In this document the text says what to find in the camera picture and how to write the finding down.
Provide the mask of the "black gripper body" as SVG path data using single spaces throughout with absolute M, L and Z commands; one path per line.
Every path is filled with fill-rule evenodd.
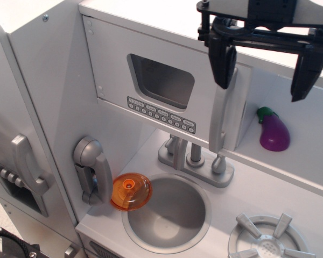
M 300 54 L 323 49 L 323 6 L 313 1 L 200 1 L 199 40 L 214 33 L 230 45 Z

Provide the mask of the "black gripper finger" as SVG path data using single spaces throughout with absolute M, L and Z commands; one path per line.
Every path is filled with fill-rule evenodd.
M 301 42 L 291 84 L 293 102 L 307 97 L 323 70 L 323 28 L 311 28 Z
M 212 25 L 208 36 L 208 56 L 215 82 L 228 89 L 233 78 L 237 51 L 230 37 L 222 34 L 220 27 Z

